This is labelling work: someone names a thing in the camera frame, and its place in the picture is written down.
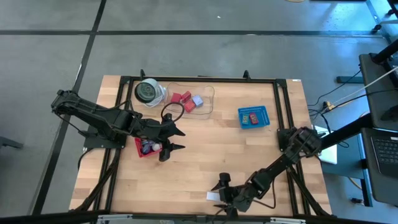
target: blue tray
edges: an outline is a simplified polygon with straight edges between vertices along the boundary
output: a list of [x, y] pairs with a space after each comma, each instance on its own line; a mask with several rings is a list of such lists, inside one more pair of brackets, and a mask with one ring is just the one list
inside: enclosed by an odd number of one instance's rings
[[[249, 115], [250, 113], [255, 113], [257, 119], [259, 120], [258, 124], [252, 124], [249, 119], [249, 124], [243, 124], [242, 118], [244, 114]], [[267, 113], [267, 109], [265, 106], [252, 106], [248, 108], [239, 108], [238, 109], [239, 115], [239, 122], [241, 123], [242, 129], [249, 129], [249, 128], [261, 128], [270, 124], [269, 117]]]

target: white label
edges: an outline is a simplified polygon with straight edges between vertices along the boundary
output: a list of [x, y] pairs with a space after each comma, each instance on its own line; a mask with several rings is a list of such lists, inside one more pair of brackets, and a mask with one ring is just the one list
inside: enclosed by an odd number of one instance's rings
[[215, 202], [220, 202], [220, 195], [219, 193], [215, 193], [215, 192], [207, 192], [207, 196], [206, 196], [207, 200], [212, 200]]

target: wooden tabletop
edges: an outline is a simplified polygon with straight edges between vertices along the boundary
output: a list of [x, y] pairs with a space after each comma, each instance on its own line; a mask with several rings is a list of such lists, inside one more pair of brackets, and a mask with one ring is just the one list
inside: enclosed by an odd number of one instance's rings
[[[114, 106], [120, 76], [104, 76], [97, 104]], [[206, 193], [218, 182], [220, 172], [231, 174], [230, 185], [240, 185], [256, 170], [267, 167], [280, 156], [276, 130], [277, 112], [273, 86], [266, 83], [202, 83], [178, 82], [180, 85], [212, 86], [215, 89], [214, 108], [208, 119], [181, 118], [177, 127], [186, 136], [173, 136], [170, 140], [186, 146], [173, 151], [169, 160], [158, 161], [158, 155], [139, 158], [134, 138], [128, 137], [121, 151], [111, 210], [132, 213], [174, 213], [214, 215], [216, 202], [207, 201]], [[310, 127], [307, 102], [300, 80], [287, 80], [289, 98], [296, 127]], [[284, 114], [282, 89], [279, 90]], [[125, 86], [122, 101], [126, 98]], [[147, 108], [132, 96], [134, 110], [144, 118], [160, 120], [162, 105]], [[242, 130], [238, 108], [264, 105], [271, 124], [264, 128]], [[76, 208], [97, 184], [104, 150], [89, 152], [82, 160], [70, 208]], [[302, 159], [305, 183], [318, 203], [331, 212], [320, 163], [315, 158]], [[298, 187], [296, 195], [299, 211], [303, 213]], [[103, 191], [106, 198], [108, 186]], [[276, 208], [271, 210], [253, 203], [240, 215], [292, 215], [286, 173], [275, 180]], [[272, 190], [261, 200], [272, 204]]]

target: clear plastic container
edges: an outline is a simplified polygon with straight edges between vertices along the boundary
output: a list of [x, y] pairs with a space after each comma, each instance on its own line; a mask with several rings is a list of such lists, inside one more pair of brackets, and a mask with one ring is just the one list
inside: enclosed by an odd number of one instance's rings
[[[167, 95], [165, 97], [164, 105], [170, 103], [173, 93], [184, 94], [189, 91], [192, 97], [199, 95], [203, 100], [203, 105], [201, 107], [193, 109], [190, 113], [184, 112], [183, 118], [191, 119], [208, 119], [211, 112], [213, 112], [214, 106], [214, 94], [215, 90], [212, 86], [189, 86], [189, 85], [179, 85], [177, 83], [170, 83], [167, 86]], [[176, 118], [181, 113], [180, 105], [170, 105], [165, 109], [164, 113], [171, 113], [173, 118]]]

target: gray floor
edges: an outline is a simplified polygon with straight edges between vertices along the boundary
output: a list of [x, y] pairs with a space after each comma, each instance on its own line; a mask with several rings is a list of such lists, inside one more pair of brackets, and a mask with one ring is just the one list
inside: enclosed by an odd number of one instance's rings
[[[380, 17], [388, 11], [384, 1], [372, 3]], [[0, 29], [90, 30], [99, 4], [99, 0], [0, 0]], [[99, 29], [339, 31], [369, 30], [375, 25], [364, 2], [108, 0]], [[0, 217], [28, 211], [59, 125], [50, 104], [58, 89], [72, 87], [87, 39], [85, 35], [0, 35], [0, 104], [4, 105], [0, 109], [0, 136], [25, 144], [21, 150], [0, 150]], [[150, 75], [193, 77], [241, 77], [249, 70], [253, 78], [302, 79], [307, 101], [314, 103], [319, 95], [338, 86], [336, 76], [359, 70], [359, 54], [378, 52], [385, 46], [386, 41], [378, 37], [97, 36], [80, 95], [95, 100], [103, 75], [138, 75], [141, 68]], [[360, 87], [346, 85], [325, 99], [337, 100]], [[327, 118], [331, 128], [337, 129], [367, 110], [363, 98]], [[76, 119], [72, 122], [87, 127]], [[314, 123], [324, 126], [320, 119]], [[82, 145], [83, 138], [69, 129], [45, 213], [67, 211]], [[325, 181], [338, 217], [398, 220], [398, 208], [390, 205], [376, 203], [373, 208], [364, 208], [349, 203], [350, 197], [360, 197], [361, 192], [346, 178], [325, 175]]]

